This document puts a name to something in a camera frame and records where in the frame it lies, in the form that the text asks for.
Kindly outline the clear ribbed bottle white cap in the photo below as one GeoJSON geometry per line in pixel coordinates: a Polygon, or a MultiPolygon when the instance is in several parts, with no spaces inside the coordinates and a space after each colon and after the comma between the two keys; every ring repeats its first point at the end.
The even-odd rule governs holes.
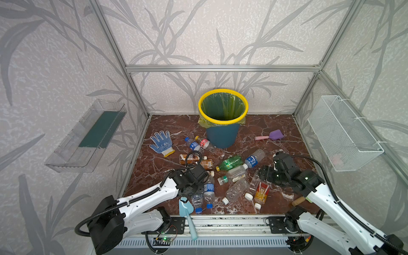
{"type": "Polygon", "coordinates": [[[230,188],[226,191],[225,197],[222,199],[222,202],[225,205],[228,205],[229,203],[238,200],[240,196],[246,193],[248,188],[248,181],[245,178],[240,179],[238,182],[230,186],[230,188]]]}

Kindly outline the top brown coffee bottle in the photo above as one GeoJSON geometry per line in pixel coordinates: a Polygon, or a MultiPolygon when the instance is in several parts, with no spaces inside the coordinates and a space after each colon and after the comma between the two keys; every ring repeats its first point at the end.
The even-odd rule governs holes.
{"type": "Polygon", "coordinates": [[[200,161],[200,157],[196,154],[192,154],[187,156],[187,154],[180,154],[179,155],[179,164],[185,165],[186,162],[188,165],[190,164],[197,164],[197,162],[200,161]]]}

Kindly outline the blue-cap water bottle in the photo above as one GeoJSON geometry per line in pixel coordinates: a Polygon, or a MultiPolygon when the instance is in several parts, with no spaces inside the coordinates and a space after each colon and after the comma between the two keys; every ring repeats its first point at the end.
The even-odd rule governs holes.
{"type": "Polygon", "coordinates": [[[203,212],[204,197],[202,193],[196,193],[191,197],[191,202],[194,207],[194,212],[196,214],[201,214],[203,212]]]}
{"type": "Polygon", "coordinates": [[[215,180],[211,175],[204,182],[204,201],[207,209],[213,208],[215,201],[215,180]]]}

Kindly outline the small circuit board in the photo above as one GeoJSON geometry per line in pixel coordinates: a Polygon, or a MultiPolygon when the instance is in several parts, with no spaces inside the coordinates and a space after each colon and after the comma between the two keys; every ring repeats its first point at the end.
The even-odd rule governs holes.
{"type": "Polygon", "coordinates": [[[176,236],[170,237],[170,236],[164,236],[164,237],[156,237],[153,238],[153,243],[152,245],[154,247],[167,247],[171,246],[176,239],[176,236]]]}

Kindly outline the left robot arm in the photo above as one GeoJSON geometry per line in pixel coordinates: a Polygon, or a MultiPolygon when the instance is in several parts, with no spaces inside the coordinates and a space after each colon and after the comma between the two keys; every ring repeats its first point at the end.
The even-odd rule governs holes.
{"type": "Polygon", "coordinates": [[[141,192],[119,199],[104,198],[74,232],[90,237],[96,254],[103,255],[129,236],[167,230],[171,217],[163,207],[156,206],[177,197],[187,204],[187,197],[203,188],[213,175],[200,164],[169,170],[160,183],[141,192]]]}

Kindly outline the yellow-green bin liner bag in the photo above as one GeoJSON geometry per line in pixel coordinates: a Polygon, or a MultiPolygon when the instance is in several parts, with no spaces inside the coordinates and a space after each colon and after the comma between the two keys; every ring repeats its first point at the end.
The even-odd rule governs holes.
{"type": "Polygon", "coordinates": [[[203,128],[244,125],[249,103],[242,94],[234,90],[215,89],[202,95],[198,109],[200,115],[198,124],[203,128]]]}

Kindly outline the Pepsi bottle blue cap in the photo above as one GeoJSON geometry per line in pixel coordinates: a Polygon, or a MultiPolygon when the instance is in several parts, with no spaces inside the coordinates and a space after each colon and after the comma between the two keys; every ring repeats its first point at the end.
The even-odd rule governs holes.
{"type": "Polygon", "coordinates": [[[200,152],[203,153],[203,148],[201,147],[200,144],[197,143],[197,141],[195,141],[194,139],[191,139],[189,137],[186,137],[184,139],[185,143],[188,145],[188,147],[194,151],[194,152],[200,152]]]}

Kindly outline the clear acrylic wall shelf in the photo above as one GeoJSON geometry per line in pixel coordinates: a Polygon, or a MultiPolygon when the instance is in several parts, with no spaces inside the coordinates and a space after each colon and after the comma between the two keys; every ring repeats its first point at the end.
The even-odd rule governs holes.
{"type": "Polygon", "coordinates": [[[91,173],[125,118],[124,103],[97,99],[45,161],[57,173],[91,173]]]}

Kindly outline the teal bin with yellow rim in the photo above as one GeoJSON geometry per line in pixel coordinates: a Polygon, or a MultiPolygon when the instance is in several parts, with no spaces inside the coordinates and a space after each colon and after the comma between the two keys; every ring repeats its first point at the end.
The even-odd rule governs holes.
{"type": "Polygon", "coordinates": [[[239,124],[232,124],[209,129],[205,128],[207,139],[217,148],[229,148],[235,143],[240,126],[239,124]]]}

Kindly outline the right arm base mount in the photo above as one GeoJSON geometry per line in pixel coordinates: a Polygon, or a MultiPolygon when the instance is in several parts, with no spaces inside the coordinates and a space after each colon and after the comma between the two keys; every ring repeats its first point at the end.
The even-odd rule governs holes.
{"type": "Polygon", "coordinates": [[[271,234],[302,234],[297,221],[285,216],[270,216],[264,220],[271,234]]]}

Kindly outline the light blue plastic trowel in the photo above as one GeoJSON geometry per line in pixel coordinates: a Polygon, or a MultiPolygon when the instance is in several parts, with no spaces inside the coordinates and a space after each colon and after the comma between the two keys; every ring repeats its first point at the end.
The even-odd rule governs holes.
{"type": "Polygon", "coordinates": [[[191,239],[193,241],[198,239],[198,234],[197,231],[195,229],[195,225],[192,221],[192,218],[190,216],[191,213],[193,213],[194,211],[194,207],[191,204],[191,202],[188,200],[187,197],[181,197],[179,199],[179,215],[181,217],[185,217],[188,221],[188,227],[189,227],[189,232],[191,235],[191,239]]]}

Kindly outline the middle brown coffee bottle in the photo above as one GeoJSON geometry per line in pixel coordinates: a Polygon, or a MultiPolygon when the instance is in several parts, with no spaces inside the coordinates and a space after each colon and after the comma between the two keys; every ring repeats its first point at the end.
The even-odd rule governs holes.
{"type": "MultiPolygon", "coordinates": [[[[198,161],[187,161],[188,165],[197,165],[198,161]]],[[[214,162],[212,160],[202,160],[200,162],[200,165],[205,169],[205,170],[213,170],[214,169],[214,162]]]]}

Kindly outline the clear grape juice bottle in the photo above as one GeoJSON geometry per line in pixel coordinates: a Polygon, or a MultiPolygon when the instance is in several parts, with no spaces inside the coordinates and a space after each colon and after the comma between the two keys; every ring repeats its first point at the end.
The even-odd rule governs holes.
{"type": "Polygon", "coordinates": [[[247,193],[245,193],[245,195],[244,195],[244,197],[248,201],[252,201],[254,199],[260,181],[261,181],[261,179],[260,179],[259,170],[256,170],[253,177],[252,177],[252,180],[251,180],[251,182],[249,184],[249,189],[248,189],[247,193]]]}

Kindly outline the clear square bottle green-white cap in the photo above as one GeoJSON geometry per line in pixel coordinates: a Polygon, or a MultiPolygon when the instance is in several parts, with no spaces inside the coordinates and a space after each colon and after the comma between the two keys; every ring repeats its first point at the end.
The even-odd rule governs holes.
{"type": "Polygon", "coordinates": [[[229,170],[224,176],[219,177],[218,183],[220,186],[229,183],[229,182],[237,182],[240,179],[246,177],[248,166],[247,164],[240,165],[229,170]]]}

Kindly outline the orange red juice bottle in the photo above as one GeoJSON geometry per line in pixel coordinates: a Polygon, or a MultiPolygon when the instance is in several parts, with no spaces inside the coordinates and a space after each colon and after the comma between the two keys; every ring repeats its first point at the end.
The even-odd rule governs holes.
{"type": "Polygon", "coordinates": [[[258,185],[254,196],[254,206],[257,210],[260,210],[261,207],[265,204],[268,194],[269,194],[270,185],[264,181],[261,181],[258,185]]]}

